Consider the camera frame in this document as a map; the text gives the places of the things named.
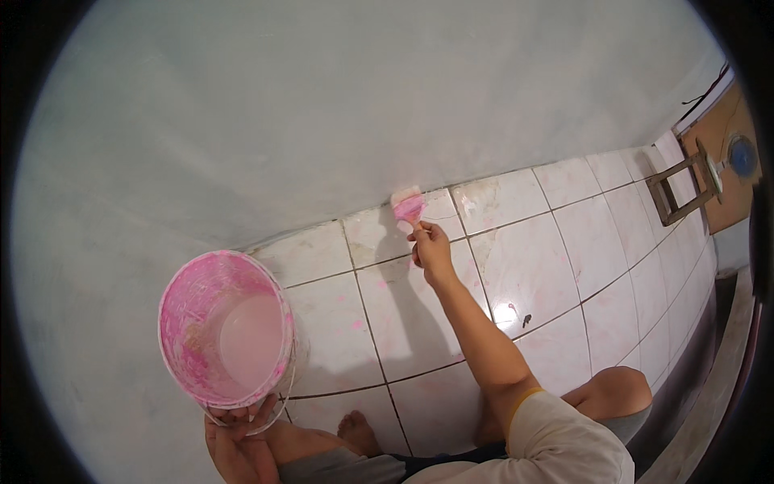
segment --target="paint bucket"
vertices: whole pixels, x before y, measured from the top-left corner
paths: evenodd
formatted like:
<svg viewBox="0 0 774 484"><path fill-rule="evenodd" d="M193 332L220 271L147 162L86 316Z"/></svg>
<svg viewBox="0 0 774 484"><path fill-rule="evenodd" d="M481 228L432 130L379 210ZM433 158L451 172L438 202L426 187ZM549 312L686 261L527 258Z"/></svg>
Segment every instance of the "paint bucket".
<svg viewBox="0 0 774 484"><path fill-rule="evenodd" d="M159 303L159 345L180 387L207 407L247 407L296 374L293 313L274 276L241 252L208 252L172 278ZM276 421L282 409L264 427Z"/></svg>

